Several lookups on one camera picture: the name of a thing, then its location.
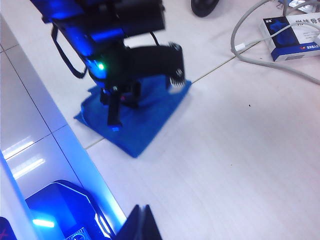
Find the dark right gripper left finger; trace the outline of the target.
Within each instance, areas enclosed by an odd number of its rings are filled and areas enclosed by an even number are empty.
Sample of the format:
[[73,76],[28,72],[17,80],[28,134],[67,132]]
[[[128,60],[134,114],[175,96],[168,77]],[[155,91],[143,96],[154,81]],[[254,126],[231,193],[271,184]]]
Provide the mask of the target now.
[[140,240],[142,238],[143,213],[139,205],[135,205],[121,229],[116,240]]

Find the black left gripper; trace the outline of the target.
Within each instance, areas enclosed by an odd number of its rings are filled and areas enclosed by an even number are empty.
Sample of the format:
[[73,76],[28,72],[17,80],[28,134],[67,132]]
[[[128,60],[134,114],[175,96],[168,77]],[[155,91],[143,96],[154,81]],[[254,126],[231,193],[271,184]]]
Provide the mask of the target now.
[[[96,54],[96,79],[103,82],[109,91],[127,94],[126,105],[137,108],[141,96],[141,83],[137,82],[137,57],[133,48],[107,48]],[[120,128],[119,94],[112,94],[108,98],[107,125],[111,128]]]

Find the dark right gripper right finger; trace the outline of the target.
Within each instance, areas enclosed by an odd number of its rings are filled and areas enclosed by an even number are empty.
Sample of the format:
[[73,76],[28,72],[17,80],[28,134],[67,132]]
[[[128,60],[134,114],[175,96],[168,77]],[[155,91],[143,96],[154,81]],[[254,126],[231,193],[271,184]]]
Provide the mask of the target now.
[[144,208],[142,239],[143,240],[162,240],[162,236],[157,226],[156,220],[148,204]]

